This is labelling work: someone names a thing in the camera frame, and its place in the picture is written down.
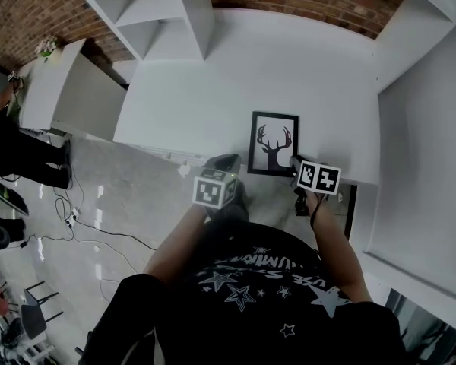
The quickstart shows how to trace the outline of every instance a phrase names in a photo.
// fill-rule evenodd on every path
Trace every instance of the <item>white table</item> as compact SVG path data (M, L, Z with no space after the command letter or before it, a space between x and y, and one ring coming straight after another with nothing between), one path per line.
M113 139L126 90L81 54L84 42L18 72L25 83L18 96L21 128Z

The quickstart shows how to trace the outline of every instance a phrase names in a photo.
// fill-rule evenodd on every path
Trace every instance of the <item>deer silhouette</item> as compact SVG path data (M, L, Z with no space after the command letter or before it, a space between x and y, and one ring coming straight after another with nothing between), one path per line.
M279 140L277 139L277 147L275 149L271 148L271 142L268 141L267 144L264 143L264 129L266 125L263 125L260 127L257 131L257 142L259 144L262 144L264 147L262 150L264 153L267 153L268 159L267 159L267 168L269 170L287 170L287 167L282 167L279 165L277 161L277 154L279 153L280 149L285 149L289 148L290 145L292 144L292 137L290 136L290 131L287 129L287 127L283 127L283 133L286 136L286 144L284 146L279 146Z

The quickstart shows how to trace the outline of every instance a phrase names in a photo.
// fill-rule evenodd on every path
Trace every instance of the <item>shoe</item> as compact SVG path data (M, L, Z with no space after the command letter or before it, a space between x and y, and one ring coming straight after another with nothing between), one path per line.
M69 180L69 182L68 182L68 188L66 188L66 189L67 190L72 189L72 187L73 187L73 177L72 177L73 173L72 173L71 167L69 165L65 164L65 165L61 165L60 169L61 170L66 169L66 171L68 172L68 180Z
M64 151L64 164L71 166L71 141L65 141L62 145L62 151Z

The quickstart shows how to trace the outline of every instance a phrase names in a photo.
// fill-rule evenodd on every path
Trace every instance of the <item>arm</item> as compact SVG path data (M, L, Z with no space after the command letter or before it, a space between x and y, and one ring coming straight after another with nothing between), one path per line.
M144 273L158 278L164 284L172 284L191 257L202 234L206 217L204 207L192 205L152 255Z
M314 193L307 192L306 204L312 214L318 204ZM331 279L354 303L372 301L363 279L362 268L347 238L336 223L326 202L322 202L314 220L319 254Z
M7 87L0 93L0 111L2 111L10 103L12 94L16 89L15 86L19 85L15 84L15 82L9 82Z

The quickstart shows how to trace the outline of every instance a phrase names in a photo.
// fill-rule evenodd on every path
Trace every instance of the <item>tiled floor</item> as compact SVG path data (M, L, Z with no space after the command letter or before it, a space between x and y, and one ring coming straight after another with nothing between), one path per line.
M84 201L77 183L68 194L73 206L81 206L80 221L110 232L133 234L154 248L191 203L193 170L183 179L178 165L128 146L75 138L73 164L84 190ZM296 196L288 179L246 174L246 168L242 168L240 179L249 197L251 221L280 228L315 246L308 218L294 214ZM32 238L24 249L2 250L0 271L16 298L20 298L24 287L42 280L47 286L37 288L38 296L40 291L60 293L43 306L46 316L64 311L48 324L46 333L57 347L54 356L61 363L78 363L74 348L84 346L87 332L108 305L105 298L111 299L115 293L115 281L134 274L134 270L141 271L152 251L134 240L79 224L74 226L72 239L56 214L57 197L51 188L28 179L19 179L11 186L30 209L30 216L25 218L27 235L64 237L70 241ZM341 190L343 201L339 203L333 197L330 205L344 228L350 190L349 186L341 186ZM0 210L1 216L10 213ZM128 262L107 245L92 242L95 240L108 243Z

